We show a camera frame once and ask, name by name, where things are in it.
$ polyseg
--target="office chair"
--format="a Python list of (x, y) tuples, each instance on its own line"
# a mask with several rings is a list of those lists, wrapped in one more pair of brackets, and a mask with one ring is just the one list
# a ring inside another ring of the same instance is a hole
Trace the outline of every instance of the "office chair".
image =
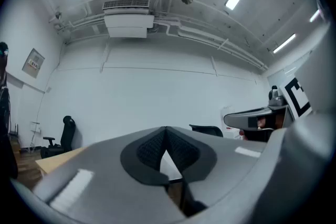
[(191, 124), (189, 124), (189, 126), (195, 132), (223, 137), (222, 131), (216, 126), (197, 126)]
[(64, 129), (61, 137), (61, 144), (53, 144), (52, 141), (55, 140), (53, 137), (44, 136), (43, 139), (49, 140), (50, 145), (48, 147), (41, 148), (41, 158), (48, 158), (55, 155), (59, 155), (68, 151), (72, 151), (71, 142), (74, 137), (74, 133), (76, 130), (75, 121), (71, 118), (71, 116), (65, 116), (63, 119)]

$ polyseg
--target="wooden desk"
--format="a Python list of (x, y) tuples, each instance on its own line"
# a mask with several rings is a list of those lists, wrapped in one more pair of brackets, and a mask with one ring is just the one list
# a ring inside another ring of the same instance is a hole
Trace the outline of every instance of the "wooden desk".
[(56, 169), (58, 166), (70, 160), (72, 157), (76, 156), (81, 151), (85, 150), (86, 147), (80, 147), (76, 150), (69, 151), (63, 154), (59, 154), (53, 157), (39, 159), (35, 161), (42, 173), (42, 175), (49, 174), (51, 171)]

